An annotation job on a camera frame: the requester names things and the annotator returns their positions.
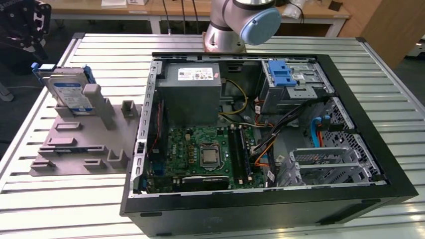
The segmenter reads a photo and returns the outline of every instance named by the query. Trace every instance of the motherboard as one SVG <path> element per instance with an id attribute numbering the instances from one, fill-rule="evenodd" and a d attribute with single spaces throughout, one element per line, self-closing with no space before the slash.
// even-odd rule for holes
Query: motherboard
<path id="1" fill-rule="evenodd" d="M 250 127 L 170 128 L 166 161 L 153 165 L 154 175 L 162 176 L 150 179 L 152 193 L 176 192 L 180 185 L 196 185 L 202 177 L 226 189 L 264 187 L 262 171 L 249 157 L 253 145 Z"/>

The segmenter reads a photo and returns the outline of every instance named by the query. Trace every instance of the chip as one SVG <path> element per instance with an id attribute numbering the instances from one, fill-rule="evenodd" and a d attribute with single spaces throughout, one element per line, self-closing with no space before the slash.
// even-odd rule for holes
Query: chip
<path id="1" fill-rule="evenodd" d="M 220 147 L 217 145 L 201 148 L 201 167 L 214 170 L 220 167 Z"/>
<path id="2" fill-rule="evenodd" d="M 202 150 L 202 162 L 204 163 L 217 163 L 218 162 L 214 149 Z"/>

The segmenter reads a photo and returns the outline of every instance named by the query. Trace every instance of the power supply label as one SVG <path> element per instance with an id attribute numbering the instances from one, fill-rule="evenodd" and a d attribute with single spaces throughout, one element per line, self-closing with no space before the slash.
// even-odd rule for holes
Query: power supply label
<path id="1" fill-rule="evenodd" d="M 212 81 L 213 69 L 212 68 L 180 68 L 178 77 L 180 81 Z"/>
<path id="2" fill-rule="evenodd" d="M 89 112 L 93 106 L 82 94 L 82 87 L 78 83 L 54 83 L 56 93 L 73 112 Z"/>

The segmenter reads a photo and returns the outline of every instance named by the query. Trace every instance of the green motherboard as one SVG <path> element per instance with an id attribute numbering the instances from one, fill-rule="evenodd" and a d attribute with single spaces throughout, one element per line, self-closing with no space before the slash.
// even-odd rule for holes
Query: green motherboard
<path id="1" fill-rule="evenodd" d="M 252 167 L 249 181 L 233 178 L 232 149 L 229 146 L 228 127 L 170 128 L 168 134 L 168 153 L 162 178 L 176 180 L 186 176 L 228 176 L 228 189 L 262 188 L 262 172 Z M 252 128 L 242 130 L 246 148 L 254 145 Z M 173 192 L 173 187 L 156 180 L 150 189 L 156 193 Z"/>

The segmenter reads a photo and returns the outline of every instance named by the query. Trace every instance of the open computer tower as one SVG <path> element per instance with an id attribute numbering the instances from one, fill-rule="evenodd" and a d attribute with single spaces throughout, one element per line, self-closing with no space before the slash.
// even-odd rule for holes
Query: open computer tower
<path id="1" fill-rule="evenodd" d="M 344 223 L 416 195 L 328 55 L 153 54 L 121 204 L 148 236 Z"/>

